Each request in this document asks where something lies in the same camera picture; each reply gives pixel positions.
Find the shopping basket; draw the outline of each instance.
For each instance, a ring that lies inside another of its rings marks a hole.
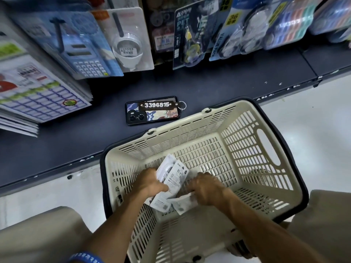
[[[169,153],[190,171],[210,172],[275,222],[307,206],[308,191],[283,137],[254,101],[242,98],[106,148],[100,160],[106,217],[140,171],[157,168]],[[195,262],[241,238],[214,207],[198,206],[179,216],[172,208],[161,213],[144,204],[127,254],[131,263]]]

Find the white floor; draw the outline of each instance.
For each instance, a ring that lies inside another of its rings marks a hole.
[[[351,192],[351,75],[263,106],[287,141],[309,191]],[[0,229],[58,206],[91,231],[105,221],[99,166],[0,198]],[[212,262],[247,262],[221,251]]]

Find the store shelf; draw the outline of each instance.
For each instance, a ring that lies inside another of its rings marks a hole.
[[[285,46],[224,61],[205,59],[193,68],[175,71],[166,63],[152,71],[89,83],[93,106],[42,124],[38,138],[0,131],[0,194],[79,168],[87,162],[79,161],[91,155],[95,158],[89,161],[96,161],[111,143],[167,123],[127,126],[128,101],[174,95],[187,103],[184,118],[240,96],[264,102],[318,82],[298,50]]]
[[[351,50],[346,43],[330,43],[325,36],[307,34],[300,51],[319,79],[330,79],[351,70]]]

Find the blue wristband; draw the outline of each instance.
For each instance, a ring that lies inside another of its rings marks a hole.
[[[74,254],[69,258],[68,262],[71,262],[73,260],[79,260],[85,263],[103,263],[100,257],[95,256],[89,252],[79,252],[77,254]]]

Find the calculator keypad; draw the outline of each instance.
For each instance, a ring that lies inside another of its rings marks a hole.
[[[85,77],[105,77],[108,76],[100,61],[85,61],[73,63],[79,72]]]

